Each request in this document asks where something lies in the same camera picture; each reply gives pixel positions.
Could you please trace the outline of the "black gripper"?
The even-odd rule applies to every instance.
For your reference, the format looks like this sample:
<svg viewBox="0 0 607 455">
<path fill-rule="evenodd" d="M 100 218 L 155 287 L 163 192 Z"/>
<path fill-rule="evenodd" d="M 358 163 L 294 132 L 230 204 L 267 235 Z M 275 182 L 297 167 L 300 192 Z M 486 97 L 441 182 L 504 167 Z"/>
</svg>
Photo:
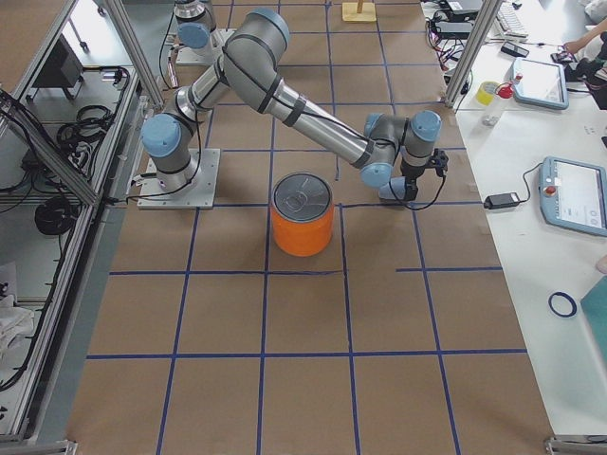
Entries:
<svg viewBox="0 0 607 455">
<path fill-rule="evenodd" d="M 403 188 L 405 202 L 414 201 L 417 197 L 418 187 L 416 179 L 419 178 L 427 169 L 429 159 L 410 159 L 402 158 L 400 164 L 401 174 L 405 177 Z"/>
</svg>

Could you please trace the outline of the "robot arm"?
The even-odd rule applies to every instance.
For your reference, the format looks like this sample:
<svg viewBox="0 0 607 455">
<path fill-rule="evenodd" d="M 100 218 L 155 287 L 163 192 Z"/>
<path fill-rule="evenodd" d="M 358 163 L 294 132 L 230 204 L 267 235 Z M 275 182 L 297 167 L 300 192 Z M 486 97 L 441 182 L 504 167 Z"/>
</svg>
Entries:
<svg viewBox="0 0 607 455">
<path fill-rule="evenodd" d="M 213 66 L 234 32 L 217 25 L 212 1 L 174 1 L 158 54 L 160 78 L 167 89 L 179 86 L 176 68 Z"/>
<path fill-rule="evenodd" d="M 165 194 L 191 185 L 197 173 L 189 142 L 200 114 L 210 111 L 229 91 L 259 114 L 278 119 L 359 170 L 362 182 L 383 199 L 403 202 L 417 197 L 417 179 L 435 170 L 445 179 L 448 157 L 435 143 L 441 118 L 429 110 L 410 118 L 371 114 L 358 133 L 289 87 L 278 71 L 290 32 L 272 9 L 250 11 L 223 44 L 213 66 L 193 84 L 175 91 L 162 113 L 144 121 L 142 144 L 156 166 Z"/>
</svg>

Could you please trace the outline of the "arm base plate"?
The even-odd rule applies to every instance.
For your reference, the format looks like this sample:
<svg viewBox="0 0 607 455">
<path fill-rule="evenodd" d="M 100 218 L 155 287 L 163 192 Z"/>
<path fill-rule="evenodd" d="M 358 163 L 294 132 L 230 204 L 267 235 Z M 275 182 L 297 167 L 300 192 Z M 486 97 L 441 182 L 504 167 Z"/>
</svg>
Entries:
<svg viewBox="0 0 607 455">
<path fill-rule="evenodd" d="M 209 31 L 203 25 L 181 24 L 177 32 L 179 45 L 176 64 L 206 66 L 213 64 L 233 32 L 233 28 L 216 28 L 214 31 Z"/>
<path fill-rule="evenodd" d="M 189 166 L 180 173 L 166 174 L 148 159 L 146 172 L 155 176 L 143 180 L 139 209 L 212 209 L 219 171 L 219 149 L 189 149 Z"/>
</svg>

